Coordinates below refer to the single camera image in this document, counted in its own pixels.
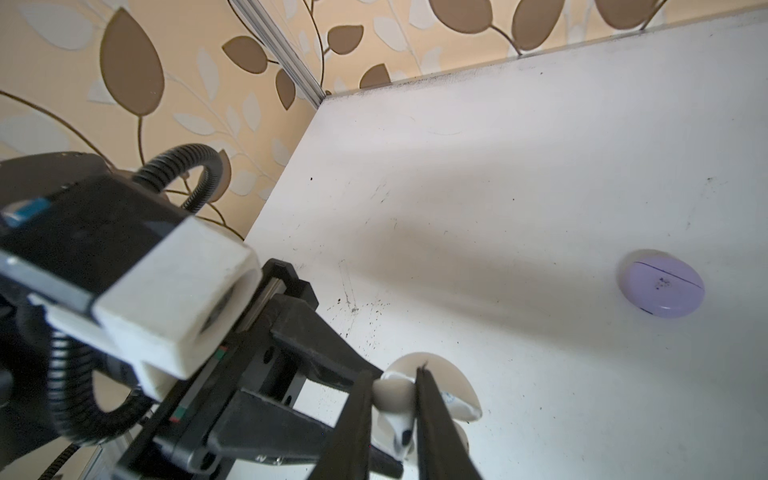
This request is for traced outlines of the purple earbud charging case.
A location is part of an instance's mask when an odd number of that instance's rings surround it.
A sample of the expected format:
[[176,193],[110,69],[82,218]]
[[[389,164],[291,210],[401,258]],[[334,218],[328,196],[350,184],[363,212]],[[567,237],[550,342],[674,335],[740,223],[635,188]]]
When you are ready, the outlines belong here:
[[693,267],[659,250],[641,249],[625,255],[617,267],[616,281],[630,304],[663,319],[694,313],[706,295],[704,281]]

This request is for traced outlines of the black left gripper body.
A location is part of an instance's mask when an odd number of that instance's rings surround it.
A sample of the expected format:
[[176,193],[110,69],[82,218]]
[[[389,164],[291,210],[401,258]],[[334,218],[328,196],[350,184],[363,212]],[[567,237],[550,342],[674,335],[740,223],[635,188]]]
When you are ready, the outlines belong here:
[[156,416],[123,453],[113,479],[224,479],[235,461],[212,453],[209,433],[240,390],[291,406],[306,381],[300,363],[277,346],[269,333],[265,305],[269,284],[282,281],[283,294],[318,305],[312,287],[294,267],[270,259],[246,311],[256,317],[248,331],[225,340],[196,376],[173,388]]

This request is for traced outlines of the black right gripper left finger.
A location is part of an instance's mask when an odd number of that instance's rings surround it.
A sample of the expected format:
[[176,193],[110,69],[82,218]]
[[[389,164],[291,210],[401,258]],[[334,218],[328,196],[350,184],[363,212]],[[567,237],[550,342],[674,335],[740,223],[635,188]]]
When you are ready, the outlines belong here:
[[310,480],[364,480],[370,476],[370,441],[372,426],[371,372],[360,373],[347,397]]

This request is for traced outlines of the white round earbud case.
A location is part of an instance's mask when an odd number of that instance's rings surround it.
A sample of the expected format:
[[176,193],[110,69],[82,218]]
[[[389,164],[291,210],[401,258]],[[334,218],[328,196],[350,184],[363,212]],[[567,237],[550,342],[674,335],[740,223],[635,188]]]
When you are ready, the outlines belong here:
[[[441,392],[449,415],[461,438],[464,449],[469,451],[469,441],[461,424],[480,420],[482,418],[482,408],[471,383],[456,365],[436,354],[415,352],[407,354],[393,362],[387,370],[384,371],[380,379],[403,378],[415,383],[416,370],[422,366],[426,367],[434,376],[437,387]],[[376,410],[374,408],[372,414],[372,426],[375,419]],[[417,440],[414,428],[412,449],[404,460],[399,461],[403,461],[407,464],[414,464],[417,460],[416,450]]]

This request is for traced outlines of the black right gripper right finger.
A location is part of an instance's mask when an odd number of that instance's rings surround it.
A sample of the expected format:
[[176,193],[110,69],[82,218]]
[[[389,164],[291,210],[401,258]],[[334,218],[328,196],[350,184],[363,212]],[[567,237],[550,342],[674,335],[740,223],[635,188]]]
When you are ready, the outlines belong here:
[[432,373],[416,370],[416,433],[419,478],[480,480],[449,415]]

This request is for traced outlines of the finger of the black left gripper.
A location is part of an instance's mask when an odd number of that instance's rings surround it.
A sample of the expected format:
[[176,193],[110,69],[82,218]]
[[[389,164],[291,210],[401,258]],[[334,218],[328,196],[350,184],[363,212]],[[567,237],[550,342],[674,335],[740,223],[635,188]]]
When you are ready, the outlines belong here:
[[350,390],[362,372],[383,371],[363,358],[304,300],[278,294],[269,301],[270,335],[299,363],[306,378],[335,390]]
[[[315,467],[334,427],[260,395],[238,392],[208,434],[207,447],[228,459]],[[400,479],[404,468],[371,444],[373,473]]]

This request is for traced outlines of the white earbud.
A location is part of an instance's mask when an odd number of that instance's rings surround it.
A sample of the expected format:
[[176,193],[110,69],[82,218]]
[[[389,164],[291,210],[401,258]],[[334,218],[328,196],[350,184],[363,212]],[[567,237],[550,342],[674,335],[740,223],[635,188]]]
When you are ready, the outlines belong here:
[[397,460],[404,460],[412,449],[416,386],[403,378],[378,379],[372,387],[376,419],[372,426],[372,442]]

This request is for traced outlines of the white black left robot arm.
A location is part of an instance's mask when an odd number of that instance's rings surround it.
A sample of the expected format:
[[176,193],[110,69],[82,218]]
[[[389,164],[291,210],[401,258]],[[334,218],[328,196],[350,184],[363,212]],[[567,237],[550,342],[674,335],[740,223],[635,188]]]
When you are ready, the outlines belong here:
[[3,466],[59,438],[115,448],[114,479],[223,479],[239,460],[313,464],[350,441],[356,477],[402,475],[368,428],[295,410],[306,381],[369,410],[381,372],[292,265],[198,217],[223,173],[202,144],[126,177],[78,152],[4,165]]

